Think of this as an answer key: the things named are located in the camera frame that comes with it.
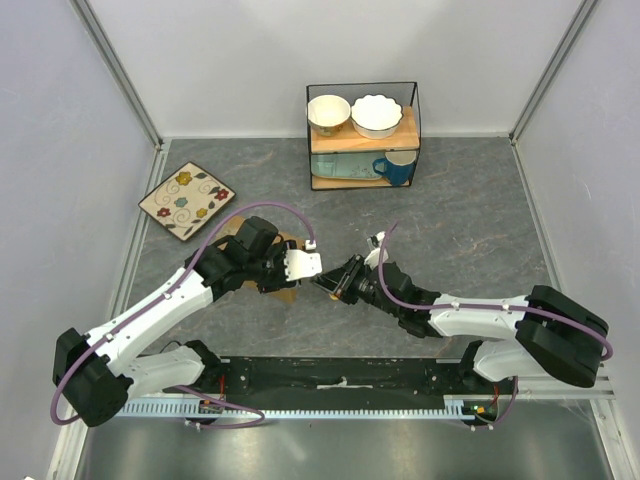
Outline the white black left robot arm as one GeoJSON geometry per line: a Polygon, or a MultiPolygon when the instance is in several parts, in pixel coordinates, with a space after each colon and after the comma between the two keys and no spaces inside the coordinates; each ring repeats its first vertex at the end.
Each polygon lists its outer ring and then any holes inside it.
{"type": "Polygon", "coordinates": [[[145,349],[187,316],[252,282],[261,294],[295,287],[290,268],[307,243],[287,239],[270,222],[252,216],[237,232],[195,252],[159,289],[86,334],[71,328],[56,341],[57,394],[89,427],[113,418],[129,400],[186,386],[198,393],[222,390],[226,368],[200,340],[147,355],[145,349]]]}

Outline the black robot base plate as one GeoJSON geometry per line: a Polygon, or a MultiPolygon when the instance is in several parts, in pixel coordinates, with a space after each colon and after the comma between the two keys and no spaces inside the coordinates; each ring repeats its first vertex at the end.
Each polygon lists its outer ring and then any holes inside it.
{"type": "Polygon", "coordinates": [[[440,408],[447,395],[509,395],[513,381],[493,384],[457,362],[427,358],[233,356],[192,388],[259,410],[440,408]]]}

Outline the brown cardboard express box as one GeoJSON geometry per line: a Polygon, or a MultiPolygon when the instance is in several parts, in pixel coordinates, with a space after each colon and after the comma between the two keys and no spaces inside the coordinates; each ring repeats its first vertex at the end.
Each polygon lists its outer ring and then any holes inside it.
{"type": "MultiPolygon", "coordinates": [[[[245,221],[245,217],[243,216],[240,216],[240,215],[233,216],[215,235],[214,239],[218,240],[226,235],[235,235],[244,221],[245,221]]],[[[280,239],[294,240],[298,247],[300,247],[304,243],[304,240],[302,238],[299,238],[295,235],[291,235],[290,233],[284,230],[279,231],[278,237],[273,241],[273,244],[275,244],[280,239]]],[[[259,293],[257,284],[253,281],[245,281],[242,287],[240,288],[240,290],[259,293]]],[[[289,289],[282,289],[279,291],[269,292],[267,293],[267,296],[274,298],[276,300],[279,300],[281,302],[284,302],[286,304],[293,304],[296,300],[297,288],[293,287],[289,289]]]]}

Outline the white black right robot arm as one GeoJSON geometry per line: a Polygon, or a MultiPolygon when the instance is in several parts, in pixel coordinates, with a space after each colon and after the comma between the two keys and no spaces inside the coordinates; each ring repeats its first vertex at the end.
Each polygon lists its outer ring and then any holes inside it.
{"type": "Polygon", "coordinates": [[[362,301],[391,315],[415,337],[473,337],[457,371],[473,394],[542,374],[591,388],[608,351],[608,324],[546,285],[512,298],[465,299],[421,288],[396,263],[375,266],[360,255],[312,282],[347,305],[362,301]]]}

